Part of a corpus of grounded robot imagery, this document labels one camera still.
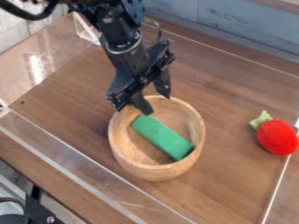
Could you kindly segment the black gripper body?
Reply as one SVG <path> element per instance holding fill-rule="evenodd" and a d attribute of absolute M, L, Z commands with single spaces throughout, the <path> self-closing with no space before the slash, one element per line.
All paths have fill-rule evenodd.
<path fill-rule="evenodd" d="M 171 43 L 165 39 L 145 48 L 140 38 L 125 50 L 111 50 L 108 42 L 100 39 L 104 52 L 116 69 L 115 79 L 107 91 L 107 99 L 111 100 L 116 111 L 131 104 L 131 98 L 153 83 L 155 68 L 168 69 L 175 60 L 171 52 Z"/>

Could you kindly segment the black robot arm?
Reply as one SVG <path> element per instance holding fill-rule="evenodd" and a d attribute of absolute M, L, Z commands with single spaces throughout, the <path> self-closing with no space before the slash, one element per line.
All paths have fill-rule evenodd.
<path fill-rule="evenodd" d="M 107 91 L 116 110 L 136 107 L 141 113 L 153 113 L 143 95 L 148 85 L 164 97 L 171 97 L 169 64 L 175 60 L 167 39 L 144 41 L 141 24 L 159 24 L 145 19 L 143 0 L 22 0 L 32 4 L 44 3 L 37 14 L 18 8 L 8 0 L 0 0 L 0 9 L 25 20 L 42 20 L 60 4 L 80 13 L 99 30 L 99 43 L 116 69 L 116 76 Z"/>

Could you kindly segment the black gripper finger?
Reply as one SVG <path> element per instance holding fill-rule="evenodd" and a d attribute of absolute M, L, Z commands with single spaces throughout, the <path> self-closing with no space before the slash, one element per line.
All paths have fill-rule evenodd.
<path fill-rule="evenodd" d="M 143 93 L 137 92 L 131 98 L 131 104 L 140 110 L 140 112 L 145 115 L 151 115 L 153 113 L 153 109 L 151 107 L 149 102 L 145 100 Z"/>
<path fill-rule="evenodd" d="M 171 97 L 171 75 L 168 69 L 153 69 L 153 87 L 156 92 L 164 97 Z"/>

